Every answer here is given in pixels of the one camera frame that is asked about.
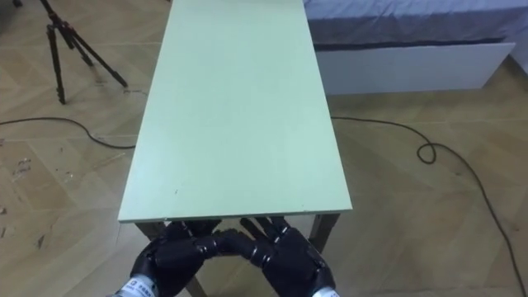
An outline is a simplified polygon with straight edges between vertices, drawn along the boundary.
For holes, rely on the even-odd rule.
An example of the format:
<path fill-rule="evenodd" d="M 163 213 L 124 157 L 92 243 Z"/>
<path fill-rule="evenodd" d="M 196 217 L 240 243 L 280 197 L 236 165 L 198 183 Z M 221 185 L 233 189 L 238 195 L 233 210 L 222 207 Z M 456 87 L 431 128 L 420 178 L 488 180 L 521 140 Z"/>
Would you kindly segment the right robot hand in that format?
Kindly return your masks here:
<path fill-rule="evenodd" d="M 280 297 L 338 297 L 332 271 L 312 243 L 284 217 L 239 220 L 244 232 L 226 229 L 221 252 L 235 254 L 261 269 Z"/>

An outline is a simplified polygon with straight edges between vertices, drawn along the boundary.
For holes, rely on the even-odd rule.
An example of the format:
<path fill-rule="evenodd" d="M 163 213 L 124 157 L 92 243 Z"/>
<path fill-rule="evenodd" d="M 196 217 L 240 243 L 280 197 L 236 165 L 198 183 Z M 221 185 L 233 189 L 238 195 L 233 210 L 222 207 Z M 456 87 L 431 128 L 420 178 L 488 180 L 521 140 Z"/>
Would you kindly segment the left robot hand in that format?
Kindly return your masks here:
<path fill-rule="evenodd" d="M 170 223 L 136 257 L 130 275 L 150 279 L 158 296 L 177 295 L 206 260 L 219 254 L 218 237 L 213 231 L 220 222 L 213 219 Z"/>

